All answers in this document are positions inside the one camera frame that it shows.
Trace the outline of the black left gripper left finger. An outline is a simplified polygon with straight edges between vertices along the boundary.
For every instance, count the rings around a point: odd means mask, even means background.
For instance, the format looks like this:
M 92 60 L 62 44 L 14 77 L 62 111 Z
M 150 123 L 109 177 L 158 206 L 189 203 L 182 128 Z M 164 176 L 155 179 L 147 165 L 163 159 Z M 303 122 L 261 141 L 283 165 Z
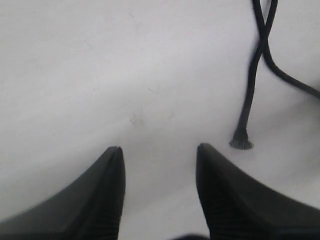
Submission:
M 73 183 L 1 221 L 2 240 L 116 240 L 125 198 L 121 147 L 109 147 Z

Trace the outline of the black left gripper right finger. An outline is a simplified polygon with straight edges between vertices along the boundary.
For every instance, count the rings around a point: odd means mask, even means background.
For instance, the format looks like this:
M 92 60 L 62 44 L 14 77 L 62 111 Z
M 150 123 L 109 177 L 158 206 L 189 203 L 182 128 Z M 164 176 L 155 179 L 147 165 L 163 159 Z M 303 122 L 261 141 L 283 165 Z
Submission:
M 213 146 L 196 153 L 196 188 L 212 240 L 318 240 L 320 210 L 246 174 Z

